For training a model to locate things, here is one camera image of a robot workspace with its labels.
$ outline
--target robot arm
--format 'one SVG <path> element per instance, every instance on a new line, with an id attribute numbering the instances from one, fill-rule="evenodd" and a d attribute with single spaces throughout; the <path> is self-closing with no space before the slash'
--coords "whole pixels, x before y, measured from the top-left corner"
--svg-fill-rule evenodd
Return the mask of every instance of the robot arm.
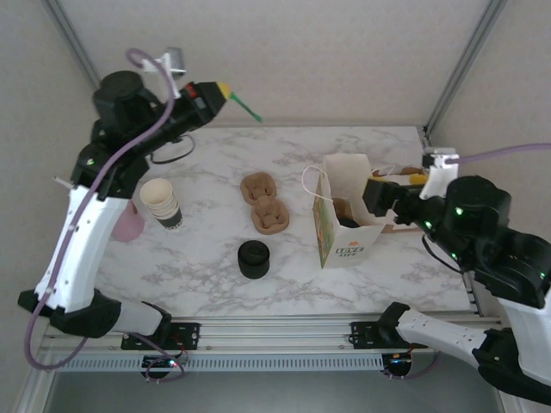
<path id="1" fill-rule="evenodd" d="M 145 157 L 168 142 L 177 142 L 182 134 L 206 125 L 225 104 L 229 88 L 224 83 L 188 83 L 177 96 L 166 123 L 123 155 L 102 180 L 74 228 L 56 283 L 48 291 L 63 236 L 100 169 L 123 145 L 151 127 L 164 111 L 164 104 L 145 89 L 139 74 L 118 71 L 102 80 L 93 96 L 100 119 L 72 173 L 74 187 L 62 235 L 38 286 L 20 294 L 20 306 L 34 311 L 48 291 L 49 298 L 40 315 L 67 334 L 97 338 L 110 331 L 135 332 L 163 345 L 170 329 L 170 314 L 148 303 L 110 299 L 94 284 L 110 233 L 138 180 L 149 168 Z"/>
<path id="2" fill-rule="evenodd" d="M 392 208 L 397 223 L 416 224 L 462 272 L 473 271 L 505 308 L 511 328 L 467 329 L 401 303 L 388 307 L 380 328 L 464 360 L 501 391 L 551 405 L 551 245 L 508 228 L 511 196 L 480 176 L 457 178 L 456 165 L 453 171 L 446 163 L 454 157 L 426 157 L 424 187 L 369 180 L 364 201 L 376 216 Z"/>

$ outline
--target marble tabletop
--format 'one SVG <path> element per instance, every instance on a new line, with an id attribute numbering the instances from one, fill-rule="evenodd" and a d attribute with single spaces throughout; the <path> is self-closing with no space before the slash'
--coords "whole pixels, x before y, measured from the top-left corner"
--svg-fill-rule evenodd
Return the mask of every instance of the marble tabletop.
<path id="1" fill-rule="evenodd" d="M 152 165 L 142 180 L 172 183 L 183 224 L 165 230 L 139 201 L 139 185 L 135 203 L 145 229 L 130 243 L 109 241 L 96 279 L 107 295 L 149 301 L 180 317 L 377 313 L 393 300 L 420 311 L 469 308 L 461 277 L 429 257 L 418 232 L 381 235 L 354 268 L 319 264 L 302 170 L 337 152 L 366 153 L 372 166 L 419 166 L 415 127 L 205 128 L 194 137 L 191 156 Z M 244 176 L 261 170 L 274 177 L 291 217 L 287 230 L 272 236 L 255 231 L 239 190 Z M 238 269 L 238 247 L 249 239 L 270 250 L 261 280 Z"/>

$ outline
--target green straw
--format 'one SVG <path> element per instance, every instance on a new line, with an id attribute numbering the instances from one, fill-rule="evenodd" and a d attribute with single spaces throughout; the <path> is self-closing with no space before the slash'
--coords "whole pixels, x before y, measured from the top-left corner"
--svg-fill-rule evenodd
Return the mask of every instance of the green straw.
<path id="1" fill-rule="evenodd" d="M 247 105 L 245 105 L 243 103 L 243 101 L 241 101 L 241 99 L 238 98 L 238 96 L 235 94 L 235 93 L 231 93 L 230 94 L 230 99 L 234 100 L 235 102 L 237 102 L 239 104 L 239 106 L 241 108 L 243 108 L 244 110 L 247 111 L 247 113 L 252 116 L 253 118 L 255 118 L 255 120 L 258 122 L 258 123 L 262 123 L 262 117 L 259 115 L 259 114 L 255 114 L 251 108 L 249 108 Z"/>

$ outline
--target pink cup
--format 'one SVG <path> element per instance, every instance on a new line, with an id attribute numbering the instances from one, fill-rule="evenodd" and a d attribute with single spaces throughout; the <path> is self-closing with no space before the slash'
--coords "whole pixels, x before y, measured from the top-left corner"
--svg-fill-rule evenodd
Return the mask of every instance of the pink cup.
<path id="1" fill-rule="evenodd" d="M 143 217 L 139 214 L 132 200 L 130 200 L 115 224 L 111 237 L 115 241 L 128 243 L 139 237 L 139 234 L 144 230 L 144 226 L 145 221 Z"/>

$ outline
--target black cup lid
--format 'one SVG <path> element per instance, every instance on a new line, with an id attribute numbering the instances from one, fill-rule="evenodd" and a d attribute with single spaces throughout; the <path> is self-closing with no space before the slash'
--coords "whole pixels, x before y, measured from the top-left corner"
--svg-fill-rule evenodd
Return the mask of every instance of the black cup lid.
<path id="1" fill-rule="evenodd" d="M 241 273 L 253 280 L 262 278 L 269 270 L 269 250 L 265 243 L 247 241 L 238 250 L 238 264 Z"/>

